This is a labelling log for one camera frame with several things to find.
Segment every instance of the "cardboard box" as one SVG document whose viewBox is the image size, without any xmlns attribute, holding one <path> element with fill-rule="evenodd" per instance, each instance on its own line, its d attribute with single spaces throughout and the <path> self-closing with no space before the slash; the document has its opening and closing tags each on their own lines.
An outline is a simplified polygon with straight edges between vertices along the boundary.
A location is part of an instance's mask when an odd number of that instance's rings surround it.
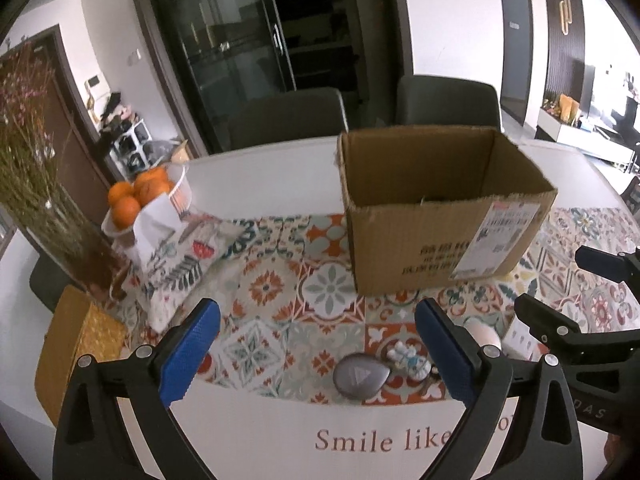
<svg viewBox="0 0 640 480">
<path fill-rule="evenodd" d="M 127 335 L 126 327 L 92 303 L 91 297 L 67 285 L 53 313 L 36 369 L 36 397 L 54 426 L 58 425 L 66 386 L 78 358 L 91 354 L 113 361 Z"/>
<path fill-rule="evenodd" d="M 360 294 L 510 272 L 557 190 L 494 128 L 341 134 L 338 163 Z"/>
</svg>

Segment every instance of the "open cardboard box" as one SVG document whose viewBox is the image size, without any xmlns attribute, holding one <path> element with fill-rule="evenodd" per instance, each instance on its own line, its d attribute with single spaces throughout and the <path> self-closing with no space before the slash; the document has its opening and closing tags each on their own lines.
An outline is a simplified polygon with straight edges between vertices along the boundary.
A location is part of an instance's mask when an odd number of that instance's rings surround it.
<svg viewBox="0 0 640 480">
<path fill-rule="evenodd" d="M 343 133 L 338 163 L 356 288 L 366 296 L 507 274 L 558 193 L 494 128 Z"/>
</svg>

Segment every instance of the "small figurine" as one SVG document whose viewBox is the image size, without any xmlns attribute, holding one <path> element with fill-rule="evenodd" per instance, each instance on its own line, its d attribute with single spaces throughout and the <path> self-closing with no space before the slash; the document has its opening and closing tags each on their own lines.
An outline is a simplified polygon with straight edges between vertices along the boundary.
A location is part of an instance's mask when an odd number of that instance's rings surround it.
<svg viewBox="0 0 640 480">
<path fill-rule="evenodd" d="M 394 362 L 396 368 L 406 370 L 414 381 L 423 381 L 431 372 L 431 363 L 426 357 L 417 354 L 415 346 L 405 345 L 402 341 L 386 352 L 386 357 Z"/>
</svg>

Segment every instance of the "patterned tablecloth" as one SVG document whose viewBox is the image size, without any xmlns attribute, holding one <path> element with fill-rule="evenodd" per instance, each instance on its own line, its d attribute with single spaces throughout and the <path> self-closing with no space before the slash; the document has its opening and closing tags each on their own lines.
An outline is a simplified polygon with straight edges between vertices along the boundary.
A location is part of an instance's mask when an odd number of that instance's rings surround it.
<svg viewBox="0 0 640 480">
<path fill-rule="evenodd" d="M 640 243 L 640 230 L 620 209 L 553 209 L 513 271 L 498 278 L 441 288 L 358 296 L 353 283 L 343 215 L 241 220 L 245 227 L 228 253 L 190 295 L 216 300 L 223 311 L 220 334 L 198 376 L 209 383 L 268 397 L 352 404 L 332 383 L 345 355 L 365 351 L 378 357 L 395 341 L 426 349 L 415 331 L 413 310 L 434 297 L 456 323 L 479 317 L 499 335 L 523 292 L 562 311 L 583 331 L 640 328 L 640 307 L 625 285 L 577 269 L 583 244 L 617 253 Z M 185 316 L 187 306 L 177 316 Z M 150 329 L 131 345 L 155 343 Z M 393 372 L 372 405 L 447 398 L 442 383 L 428 391 Z"/>
</svg>

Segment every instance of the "white shelf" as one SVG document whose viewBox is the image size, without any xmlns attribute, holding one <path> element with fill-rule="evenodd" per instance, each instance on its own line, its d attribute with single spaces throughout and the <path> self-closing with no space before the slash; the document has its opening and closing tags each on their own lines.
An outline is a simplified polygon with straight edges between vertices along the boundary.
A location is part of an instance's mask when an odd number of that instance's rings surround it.
<svg viewBox="0 0 640 480">
<path fill-rule="evenodd" d="M 581 152 L 601 160 L 626 165 L 631 162 L 634 156 L 634 150 L 612 140 L 607 140 L 598 132 L 587 132 L 562 124 L 543 109 L 540 109 L 538 115 L 538 126 L 555 142 L 573 146 Z"/>
</svg>

